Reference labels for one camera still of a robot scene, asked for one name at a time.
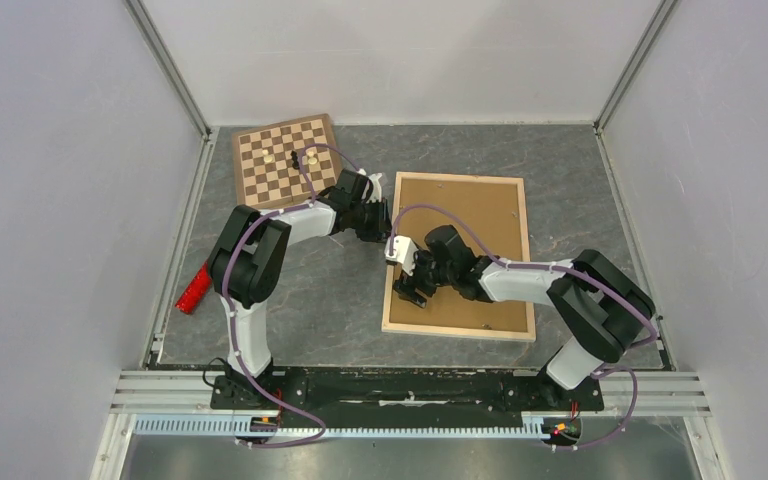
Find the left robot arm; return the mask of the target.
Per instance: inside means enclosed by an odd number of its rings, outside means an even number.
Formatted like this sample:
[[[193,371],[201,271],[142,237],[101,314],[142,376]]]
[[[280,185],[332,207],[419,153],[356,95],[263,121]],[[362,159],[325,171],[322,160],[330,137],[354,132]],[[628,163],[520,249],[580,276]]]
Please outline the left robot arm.
[[[272,364],[267,345],[267,300],[274,292],[287,250],[299,242],[353,231],[363,242],[381,243],[392,231],[382,174],[342,171],[335,185],[296,205],[259,210],[234,208],[207,261],[220,295],[229,340],[223,376],[213,389],[251,408],[274,393],[263,374]]]

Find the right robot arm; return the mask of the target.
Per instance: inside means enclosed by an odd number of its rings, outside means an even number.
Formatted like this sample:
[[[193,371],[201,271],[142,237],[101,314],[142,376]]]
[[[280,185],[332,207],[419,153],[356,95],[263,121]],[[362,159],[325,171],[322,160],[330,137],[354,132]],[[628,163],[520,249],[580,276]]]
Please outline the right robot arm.
[[[475,254],[452,225],[431,230],[425,243],[402,235],[387,242],[387,263],[401,269],[393,283],[400,299],[425,307],[438,288],[451,287],[468,301],[536,303],[559,313],[572,337],[537,382],[551,408],[566,406],[586,378],[643,343],[642,331],[657,338],[650,296],[597,250],[559,262],[517,262]]]

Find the black chess piece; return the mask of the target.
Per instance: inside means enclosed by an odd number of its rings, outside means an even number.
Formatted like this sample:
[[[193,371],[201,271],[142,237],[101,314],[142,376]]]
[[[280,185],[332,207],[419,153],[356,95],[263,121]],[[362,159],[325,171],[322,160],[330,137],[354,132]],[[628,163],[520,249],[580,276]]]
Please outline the black chess piece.
[[[299,161],[298,153],[296,151],[291,151],[290,156],[291,156],[291,167],[295,170],[299,170],[300,161]]]

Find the wooden chessboard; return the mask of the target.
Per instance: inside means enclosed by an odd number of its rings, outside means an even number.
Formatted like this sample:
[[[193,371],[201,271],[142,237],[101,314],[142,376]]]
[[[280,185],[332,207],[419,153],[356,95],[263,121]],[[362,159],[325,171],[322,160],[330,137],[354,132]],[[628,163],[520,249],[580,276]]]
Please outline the wooden chessboard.
[[[335,146],[333,123],[326,113],[232,133],[237,203],[256,209],[281,208],[335,185],[343,170]],[[308,166],[305,151],[312,148],[318,162]],[[264,163],[263,149],[271,151],[274,163]],[[291,151],[298,153],[299,170],[291,167]]]

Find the red toy microphone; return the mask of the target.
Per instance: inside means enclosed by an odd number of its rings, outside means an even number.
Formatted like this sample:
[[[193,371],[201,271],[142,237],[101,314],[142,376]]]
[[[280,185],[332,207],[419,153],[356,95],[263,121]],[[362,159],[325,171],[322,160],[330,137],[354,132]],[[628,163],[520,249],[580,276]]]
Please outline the red toy microphone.
[[[185,315],[190,315],[211,289],[212,280],[204,263],[175,302],[175,308]]]

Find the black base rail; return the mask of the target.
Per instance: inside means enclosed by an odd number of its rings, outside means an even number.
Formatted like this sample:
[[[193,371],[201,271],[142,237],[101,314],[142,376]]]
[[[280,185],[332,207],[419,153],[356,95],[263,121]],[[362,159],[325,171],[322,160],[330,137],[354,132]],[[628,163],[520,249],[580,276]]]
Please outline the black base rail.
[[[225,366],[212,389],[213,409],[276,408],[281,400],[319,415],[328,406],[485,405],[503,411],[600,412],[605,403],[592,378],[566,390],[547,374],[514,369],[271,366],[256,378]]]

